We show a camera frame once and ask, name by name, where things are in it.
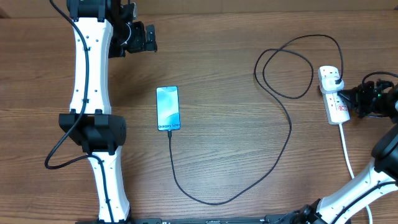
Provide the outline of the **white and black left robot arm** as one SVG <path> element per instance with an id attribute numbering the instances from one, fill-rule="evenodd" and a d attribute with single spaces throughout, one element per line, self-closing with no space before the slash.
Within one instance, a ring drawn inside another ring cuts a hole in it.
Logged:
<path id="1" fill-rule="evenodd" d="M 112 113 L 108 63 L 127 53 L 157 51 L 155 28 L 136 21 L 132 1 L 67 1 L 67 9 L 75 38 L 75 83 L 69 111 L 58 123 L 93 170 L 99 199 L 95 223 L 133 223 L 121 168 L 127 126 Z"/>

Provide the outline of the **blue Samsung Galaxy smartphone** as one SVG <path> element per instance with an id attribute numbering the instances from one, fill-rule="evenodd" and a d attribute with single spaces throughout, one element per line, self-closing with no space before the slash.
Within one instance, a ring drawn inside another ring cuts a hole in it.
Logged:
<path id="1" fill-rule="evenodd" d="M 177 86 L 162 86 L 156 89 L 157 129 L 173 131 L 181 128 Z"/>

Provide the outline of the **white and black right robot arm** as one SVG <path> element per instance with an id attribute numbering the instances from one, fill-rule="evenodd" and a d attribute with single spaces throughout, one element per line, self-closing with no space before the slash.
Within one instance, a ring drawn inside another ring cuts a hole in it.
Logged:
<path id="1" fill-rule="evenodd" d="M 397 122 L 397 85 L 390 81 L 364 82 L 340 95 L 360 117 L 370 113 Z M 364 207 L 397 190 L 397 125 L 373 147 L 366 168 L 334 194 L 291 214 L 289 223 L 349 223 Z"/>

